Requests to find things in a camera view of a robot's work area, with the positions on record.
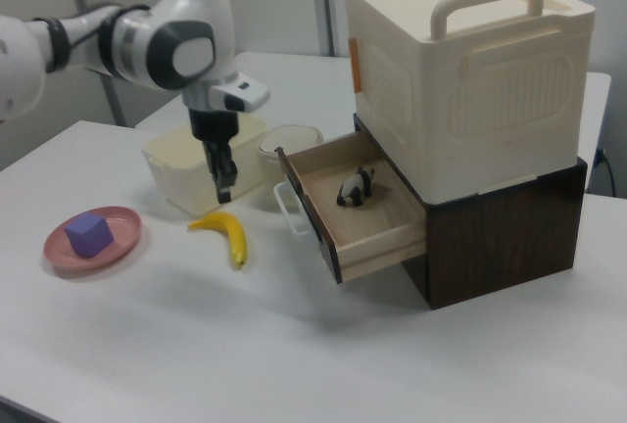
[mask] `pink plate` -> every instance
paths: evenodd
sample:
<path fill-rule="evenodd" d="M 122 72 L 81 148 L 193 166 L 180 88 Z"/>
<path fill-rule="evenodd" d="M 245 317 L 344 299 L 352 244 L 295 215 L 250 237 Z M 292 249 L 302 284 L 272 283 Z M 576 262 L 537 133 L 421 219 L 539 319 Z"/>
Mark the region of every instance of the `pink plate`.
<path fill-rule="evenodd" d="M 107 224 L 114 235 L 114 241 L 102 252 L 93 258 L 85 258 L 78 255 L 70 245 L 70 239 L 64 230 L 65 226 L 77 216 L 66 220 L 59 225 L 46 239 L 43 246 L 43 255 L 55 266 L 71 270 L 85 270 L 97 268 L 119 259 L 132 249 L 141 233 L 141 217 L 129 208 L 109 206 L 89 210 L 94 214 L 102 215 L 107 219 Z"/>

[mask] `banana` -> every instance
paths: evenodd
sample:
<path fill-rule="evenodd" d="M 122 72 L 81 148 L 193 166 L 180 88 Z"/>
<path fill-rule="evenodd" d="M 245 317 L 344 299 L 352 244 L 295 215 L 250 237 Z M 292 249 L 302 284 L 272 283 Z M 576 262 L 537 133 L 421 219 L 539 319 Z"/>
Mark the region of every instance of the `banana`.
<path fill-rule="evenodd" d="M 211 229 L 228 235 L 231 256 L 235 265 L 241 268 L 248 257 L 246 235 L 237 217 L 228 212 L 210 212 L 202 219 L 194 220 L 187 225 L 189 230 Z"/>

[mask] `cream plastic bin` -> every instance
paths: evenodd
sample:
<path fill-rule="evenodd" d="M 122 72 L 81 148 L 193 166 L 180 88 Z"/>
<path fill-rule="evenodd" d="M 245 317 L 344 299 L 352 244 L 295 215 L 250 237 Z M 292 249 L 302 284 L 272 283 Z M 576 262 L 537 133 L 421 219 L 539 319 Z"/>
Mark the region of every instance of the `cream plastic bin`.
<path fill-rule="evenodd" d="M 237 165 L 231 198 L 262 182 L 256 152 L 267 131 L 267 124 L 257 117 L 238 117 L 239 132 L 230 140 L 231 155 Z M 148 141 L 142 153 L 157 188 L 171 203 L 195 216 L 219 206 L 203 145 L 192 136 L 190 123 Z"/>
<path fill-rule="evenodd" d="M 575 165 L 595 10 L 346 0 L 357 114 L 429 204 Z"/>

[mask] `open drawer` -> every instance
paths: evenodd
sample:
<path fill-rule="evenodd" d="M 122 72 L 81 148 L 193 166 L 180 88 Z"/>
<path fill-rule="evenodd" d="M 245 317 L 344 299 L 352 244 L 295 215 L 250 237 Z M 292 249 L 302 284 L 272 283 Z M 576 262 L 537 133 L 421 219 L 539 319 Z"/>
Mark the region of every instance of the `open drawer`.
<path fill-rule="evenodd" d="M 366 134 L 276 152 L 338 283 L 426 252 L 424 208 Z M 375 170 L 372 194 L 358 208 L 340 207 L 340 186 L 359 166 Z"/>

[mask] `black cable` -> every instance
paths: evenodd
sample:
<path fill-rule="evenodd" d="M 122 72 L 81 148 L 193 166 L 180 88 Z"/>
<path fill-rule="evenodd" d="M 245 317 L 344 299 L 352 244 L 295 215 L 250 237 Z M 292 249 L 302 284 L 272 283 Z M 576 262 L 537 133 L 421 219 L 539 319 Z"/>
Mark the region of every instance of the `black cable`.
<path fill-rule="evenodd" d="M 616 198 L 616 185 L 614 184 L 614 173 L 611 171 L 611 166 L 609 165 L 609 160 L 607 156 L 604 156 L 605 164 L 607 165 L 607 171 L 609 172 L 609 181 L 611 182 L 611 196 Z"/>
<path fill-rule="evenodd" d="M 614 172 L 609 164 L 609 159 L 605 154 L 605 149 L 597 149 L 595 152 L 595 159 L 592 162 L 592 167 L 605 163 L 607 165 L 607 172 L 609 173 L 609 181 L 611 182 L 611 196 L 616 198 L 616 184 L 614 183 Z"/>

